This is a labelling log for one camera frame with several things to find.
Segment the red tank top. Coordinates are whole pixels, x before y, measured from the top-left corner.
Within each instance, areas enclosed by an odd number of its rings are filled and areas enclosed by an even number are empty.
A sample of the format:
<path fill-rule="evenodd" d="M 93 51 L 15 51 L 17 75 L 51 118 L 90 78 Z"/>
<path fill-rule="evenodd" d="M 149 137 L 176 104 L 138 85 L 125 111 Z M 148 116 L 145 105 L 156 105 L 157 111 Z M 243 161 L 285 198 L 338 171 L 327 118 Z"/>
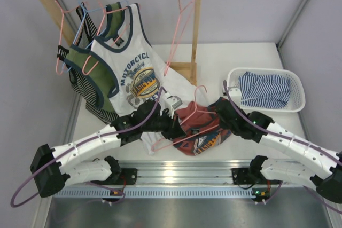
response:
<path fill-rule="evenodd" d="M 220 97 L 207 107 L 196 107 L 192 101 L 186 108 L 176 110 L 186 139 L 175 139 L 173 146 L 185 155 L 196 156 L 228 139 L 231 131 L 219 127 L 220 119 L 214 113 L 216 106 L 224 100 Z"/>

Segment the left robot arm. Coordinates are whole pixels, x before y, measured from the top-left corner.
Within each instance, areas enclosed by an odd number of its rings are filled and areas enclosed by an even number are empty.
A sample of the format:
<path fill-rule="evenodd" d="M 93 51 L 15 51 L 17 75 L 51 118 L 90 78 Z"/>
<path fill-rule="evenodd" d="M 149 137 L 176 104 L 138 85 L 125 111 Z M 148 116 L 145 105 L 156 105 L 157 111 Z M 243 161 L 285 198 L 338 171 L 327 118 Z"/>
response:
<path fill-rule="evenodd" d="M 112 156 L 96 160 L 96 155 L 137 141 L 145 132 L 161 133 L 168 140 L 185 136 L 178 117 L 149 100 L 83 139 L 56 147 L 40 146 L 30 165 L 38 194 L 47 198 L 66 186 L 87 182 L 116 184 L 123 176 L 118 160 Z"/>

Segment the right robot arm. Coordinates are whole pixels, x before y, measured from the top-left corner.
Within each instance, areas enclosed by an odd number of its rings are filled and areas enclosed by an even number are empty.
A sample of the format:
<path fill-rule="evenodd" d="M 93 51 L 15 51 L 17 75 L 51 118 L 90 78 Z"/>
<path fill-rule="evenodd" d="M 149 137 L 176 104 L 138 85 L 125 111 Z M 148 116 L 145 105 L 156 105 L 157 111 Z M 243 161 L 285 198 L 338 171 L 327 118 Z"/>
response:
<path fill-rule="evenodd" d="M 288 182 L 311 188 L 321 197 L 341 203 L 341 153 L 296 136 L 260 112 L 246 114 L 229 100 L 218 103 L 215 111 L 221 128 L 293 159 L 293 162 L 283 162 L 256 156 L 248 168 L 248 176 L 255 184 L 266 180 Z"/>

